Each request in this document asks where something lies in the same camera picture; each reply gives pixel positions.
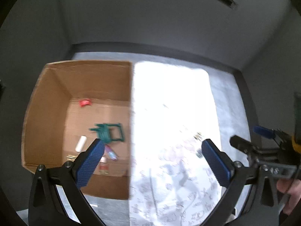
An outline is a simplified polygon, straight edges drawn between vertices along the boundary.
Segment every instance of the human hand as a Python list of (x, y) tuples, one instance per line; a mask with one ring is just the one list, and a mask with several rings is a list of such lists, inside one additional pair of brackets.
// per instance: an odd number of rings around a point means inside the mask
[(283, 208), (283, 213), (290, 215), (301, 198), (301, 181), (296, 179), (292, 183), (292, 179), (279, 179), (277, 189), (283, 194), (289, 189), (287, 193), (290, 194), (290, 199)]

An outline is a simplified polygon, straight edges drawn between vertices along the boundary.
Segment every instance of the blue gripper pad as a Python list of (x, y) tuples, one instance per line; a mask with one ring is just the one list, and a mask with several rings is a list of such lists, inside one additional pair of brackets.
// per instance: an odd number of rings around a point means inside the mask
[(232, 160), (224, 152), (221, 152), (210, 139), (202, 142), (202, 153), (219, 184), (228, 188), (235, 171)]
[(253, 127), (253, 132), (259, 134), (260, 136), (263, 136), (267, 139), (274, 139), (276, 137), (274, 130), (261, 127), (261, 126), (255, 126)]
[(104, 154), (105, 143), (95, 139), (90, 147), (78, 155), (72, 169), (77, 188), (85, 187), (89, 182), (95, 168)]

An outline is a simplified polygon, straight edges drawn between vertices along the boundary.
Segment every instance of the white tablecloth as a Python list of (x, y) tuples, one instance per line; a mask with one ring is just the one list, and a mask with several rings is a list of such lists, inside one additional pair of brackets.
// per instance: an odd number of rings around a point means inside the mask
[(132, 226), (200, 224), (221, 197), (201, 140), (221, 149), (216, 105), (203, 69), (135, 64), (132, 89)]

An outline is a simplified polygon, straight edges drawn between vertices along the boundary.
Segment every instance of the white roll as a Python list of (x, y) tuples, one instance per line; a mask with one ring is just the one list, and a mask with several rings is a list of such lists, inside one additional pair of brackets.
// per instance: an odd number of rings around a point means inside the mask
[(81, 152), (82, 151), (82, 148), (84, 147), (84, 144), (87, 140), (87, 137), (86, 136), (81, 136), (76, 147), (75, 147), (75, 151), (76, 152)]

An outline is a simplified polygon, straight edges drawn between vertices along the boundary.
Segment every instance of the cardboard box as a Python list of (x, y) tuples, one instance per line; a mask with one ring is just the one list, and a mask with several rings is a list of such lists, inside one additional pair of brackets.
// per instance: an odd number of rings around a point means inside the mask
[[(130, 171), (130, 62), (80, 60), (46, 64), (36, 83), (25, 114), (22, 165), (35, 173), (39, 164), (60, 167), (67, 156), (77, 156), (80, 136), (97, 138), (89, 131), (95, 123), (121, 123), (125, 142), (113, 142), (117, 161), (107, 157), (108, 175), (98, 166), (82, 192), (93, 196), (128, 199)], [(89, 98), (92, 105), (80, 107)]]

